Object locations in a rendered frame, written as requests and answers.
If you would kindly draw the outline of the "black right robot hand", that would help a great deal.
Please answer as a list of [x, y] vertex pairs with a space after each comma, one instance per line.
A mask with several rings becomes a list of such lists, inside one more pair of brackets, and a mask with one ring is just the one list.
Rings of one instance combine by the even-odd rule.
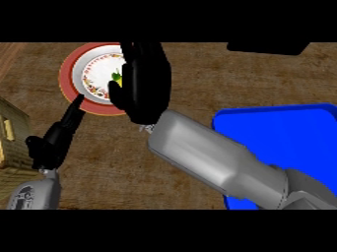
[[111, 102], [135, 124], [153, 125], [170, 102], [170, 63], [160, 42], [123, 41], [121, 49], [123, 83], [110, 81]]

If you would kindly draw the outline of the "black appliance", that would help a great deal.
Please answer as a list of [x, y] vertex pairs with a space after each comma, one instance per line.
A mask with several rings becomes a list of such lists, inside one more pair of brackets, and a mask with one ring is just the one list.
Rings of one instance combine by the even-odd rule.
[[280, 54], [280, 55], [301, 55], [308, 47], [308, 42], [231, 42], [227, 45], [230, 51]]

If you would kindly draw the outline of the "red-rimmed floral plate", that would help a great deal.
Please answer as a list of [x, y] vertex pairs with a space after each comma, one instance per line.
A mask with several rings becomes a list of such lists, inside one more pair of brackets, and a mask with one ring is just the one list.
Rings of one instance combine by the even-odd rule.
[[80, 108], [87, 113], [102, 116], [126, 114], [111, 103], [108, 88], [113, 73], [117, 69], [123, 73], [124, 64], [117, 42], [89, 42], [67, 56], [58, 75], [59, 88], [68, 101], [84, 95]]

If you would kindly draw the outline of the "yellow lemon with green leaf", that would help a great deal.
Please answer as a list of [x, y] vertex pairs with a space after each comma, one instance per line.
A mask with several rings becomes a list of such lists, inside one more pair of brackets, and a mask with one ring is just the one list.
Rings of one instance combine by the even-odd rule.
[[120, 87], [123, 87], [123, 74], [120, 73], [120, 69], [113, 73], [113, 80], [119, 83]]

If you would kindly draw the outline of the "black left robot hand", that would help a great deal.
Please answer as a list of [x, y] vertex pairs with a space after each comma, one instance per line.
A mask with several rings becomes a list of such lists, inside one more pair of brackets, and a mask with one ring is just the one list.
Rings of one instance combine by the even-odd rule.
[[43, 137], [30, 136], [27, 138], [30, 157], [34, 160], [33, 169], [55, 170], [62, 166], [73, 137], [86, 114], [80, 109], [83, 100], [84, 95], [80, 94], [73, 100], [61, 120], [52, 124]]

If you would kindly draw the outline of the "blue tray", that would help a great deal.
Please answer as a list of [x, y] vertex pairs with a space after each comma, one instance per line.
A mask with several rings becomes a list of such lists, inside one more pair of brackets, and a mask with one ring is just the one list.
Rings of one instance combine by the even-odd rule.
[[337, 196], [337, 105], [227, 108], [215, 114], [212, 128], [264, 163], [301, 170]]

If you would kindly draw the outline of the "wooden crate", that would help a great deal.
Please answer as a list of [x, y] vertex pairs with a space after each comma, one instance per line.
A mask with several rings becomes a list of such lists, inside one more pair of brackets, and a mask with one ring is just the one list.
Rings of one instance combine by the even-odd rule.
[[31, 135], [30, 115], [0, 96], [0, 202], [24, 182], [43, 177], [25, 143]]

